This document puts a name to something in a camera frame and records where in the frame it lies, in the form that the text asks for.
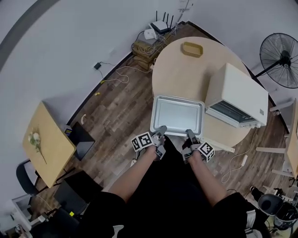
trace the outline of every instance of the standing fan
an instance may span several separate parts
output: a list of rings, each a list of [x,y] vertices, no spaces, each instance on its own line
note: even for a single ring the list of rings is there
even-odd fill
[[[298,88],[298,42],[294,38],[283,33],[268,36],[261,45],[260,59],[265,70],[253,79],[267,73],[283,87]]]

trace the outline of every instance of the wooden floor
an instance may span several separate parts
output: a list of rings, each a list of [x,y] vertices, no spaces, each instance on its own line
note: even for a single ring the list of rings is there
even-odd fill
[[[181,26],[176,39],[187,36],[207,37],[192,26]],[[142,73],[131,68],[125,68],[121,73],[129,76],[129,83],[122,84],[117,80],[103,83],[98,90],[100,95],[92,96],[72,123],[73,125],[76,121],[80,121],[81,116],[86,114],[83,127],[96,142],[81,162],[73,157],[66,169],[76,167],[78,170],[84,170],[103,187],[111,185],[115,178],[129,167],[132,158],[135,157],[130,140],[142,132],[147,132],[151,120],[152,73]],[[114,73],[110,79],[118,77]],[[219,181],[228,171],[232,156],[248,150],[254,132],[255,130],[251,130],[236,146],[235,153],[217,151],[215,157],[208,163],[208,167]],[[269,112],[267,126],[258,129],[251,150],[247,153],[245,166],[232,172],[230,180],[224,185],[228,189],[237,190],[247,198],[250,198],[251,185],[261,190],[262,185],[281,187],[287,196],[293,197],[294,188],[288,187],[289,178],[271,173],[271,169],[281,169],[283,155],[255,151],[256,146],[285,147],[284,134],[285,129],[280,119]],[[171,139],[177,149],[181,150],[183,138],[171,137]],[[231,168],[238,168],[242,158],[242,156],[236,157],[231,163]],[[43,186],[44,183],[40,179],[37,187]],[[57,187],[53,187],[39,194],[52,208],[59,206],[54,199],[56,189]],[[44,211],[51,210],[39,197],[32,199],[31,206],[34,218]]]

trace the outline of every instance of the round wooden table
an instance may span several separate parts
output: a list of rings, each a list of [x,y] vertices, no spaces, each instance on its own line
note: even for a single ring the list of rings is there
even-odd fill
[[[181,47],[185,41],[201,45],[203,55],[200,58],[184,55]],[[204,102],[210,77],[225,63],[230,63],[249,75],[242,61],[230,49],[216,41],[203,37],[178,39],[165,47],[156,60],[152,75],[153,94]],[[249,128],[235,128],[205,114],[204,138],[233,147],[249,131]]]

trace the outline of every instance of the rectangular wooden table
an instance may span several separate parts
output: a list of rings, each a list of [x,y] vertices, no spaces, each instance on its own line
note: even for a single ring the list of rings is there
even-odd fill
[[[37,152],[28,140],[28,136],[32,131],[38,132],[40,135],[41,153]],[[34,168],[49,188],[59,178],[65,165],[76,150],[75,145],[55,123],[43,102],[38,105],[31,118],[24,135],[23,148]]]

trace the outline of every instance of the silver baking tray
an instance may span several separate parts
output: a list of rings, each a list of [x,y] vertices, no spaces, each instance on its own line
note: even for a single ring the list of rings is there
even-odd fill
[[[154,97],[150,130],[167,126],[167,135],[187,136],[191,129],[197,138],[203,136],[205,104],[174,96]]]

